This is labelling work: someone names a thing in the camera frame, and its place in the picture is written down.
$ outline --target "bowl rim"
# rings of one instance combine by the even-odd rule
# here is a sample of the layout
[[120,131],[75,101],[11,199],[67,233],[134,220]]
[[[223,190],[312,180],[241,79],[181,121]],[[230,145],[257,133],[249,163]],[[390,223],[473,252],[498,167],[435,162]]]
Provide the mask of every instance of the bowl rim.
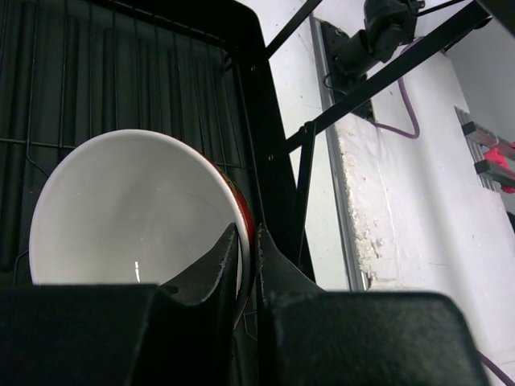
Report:
[[91,147],[94,147],[99,142],[103,142],[105,140],[113,140],[113,138],[119,137],[141,137],[141,138],[153,138],[161,142],[166,142],[175,148],[179,148],[181,151],[186,153],[188,156],[192,157],[192,159],[198,162],[215,180],[218,186],[224,192],[225,198],[230,202],[231,207],[233,208],[234,213],[237,214],[236,225],[238,229],[238,237],[241,243],[241,279],[240,286],[237,288],[237,299],[236,299],[236,322],[239,320],[241,315],[243,314],[243,310],[245,309],[245,305],[247,302],[247,297],[250,293],[251,283],[251,246],[249,244],[249,235],[247,234],[247,228],[245,225],[245,218],[243,213],[241,213],[241,209],[238,205],[237,198],[235,197],[233,191],[231,190],[228,182],[222,176],[218,168],[210,162],[205,156],[203,156],[200,152],[198,152],[193,147],[188,144],[181,142],[180,140],[170,137],[164,133],[156,133],[153,131],[147,131],[143,129],[121,129],[118,131],[112,131],[109,133],[103,133],[97,135],[89,139],[88,141],[80,144],[77,148],[74,149],[69,155],[67,155],[53,170],[50,177],[46,181],[43,190],[41,191],[38,201],[35,205],[34,213],[31,221],[31,230],[29,233],[29,267],[31,271],[32,281],[35,285],[40,284],[51,284],[49,282],[41,282],[38,279],[38,263],[37,253],[35,253],[35,238],[33,234],[35,233],[35,227],[40,221],[42,221],[41,217],[43,215],[44,203],[47,197],[52,193],[53,187],[55,183],[59,180],[60,176],[64,172],[68,166],[74,162],[77,157],[80,157],[84,152],[87,152]]

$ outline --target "wire rack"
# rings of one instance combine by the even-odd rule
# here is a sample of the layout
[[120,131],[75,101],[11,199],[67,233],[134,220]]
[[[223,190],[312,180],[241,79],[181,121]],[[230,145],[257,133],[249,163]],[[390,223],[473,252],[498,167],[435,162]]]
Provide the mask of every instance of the wire rack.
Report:
[[0,0],[0,271],[30,282],[28,236],[49,174],[128,128],[186,142],[253,203],[238,74],[225,42],[120,2]]

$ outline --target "white bowl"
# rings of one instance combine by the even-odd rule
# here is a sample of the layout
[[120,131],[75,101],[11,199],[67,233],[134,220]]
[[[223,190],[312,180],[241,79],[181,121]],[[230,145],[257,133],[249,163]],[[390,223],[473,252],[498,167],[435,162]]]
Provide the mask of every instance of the white bowl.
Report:
[[31,225],[32,280],[162,284],[209,251],[232,222],[241,249],[239,316],[250,286],[249,234],[224,177],[166,135],[103,134],[71,152],[41,192]]

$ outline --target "red clamp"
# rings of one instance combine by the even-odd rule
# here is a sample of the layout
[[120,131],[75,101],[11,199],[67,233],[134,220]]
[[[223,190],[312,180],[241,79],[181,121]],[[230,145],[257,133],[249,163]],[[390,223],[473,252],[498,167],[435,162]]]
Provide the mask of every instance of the red clamp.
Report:
[[[487,159],[490,162],[496,163],[499,166],[509,169],[506,157],[499,153],[499,149],[497,149],[496,147],[484,153],[484,159]],[[515,193],[515,187],[507,187],[501,184],[501,189],[506,193]]]

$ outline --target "black dish rack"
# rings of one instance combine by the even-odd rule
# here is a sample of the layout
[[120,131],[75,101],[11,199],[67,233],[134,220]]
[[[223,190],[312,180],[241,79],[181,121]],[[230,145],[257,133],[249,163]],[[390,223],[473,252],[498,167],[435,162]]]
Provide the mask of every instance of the black dish rack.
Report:
[[1,0],[0,20],[2,283],[31,282],[31,217],[49,174],[117,129],[165,133],[205,154],[288,249],[288,157],[274,160],[280,179],[258,183],[257,160],[269,162],[260,150],[285,137],[268,63],[253,64],[264,43],[252,11],[225,1]]

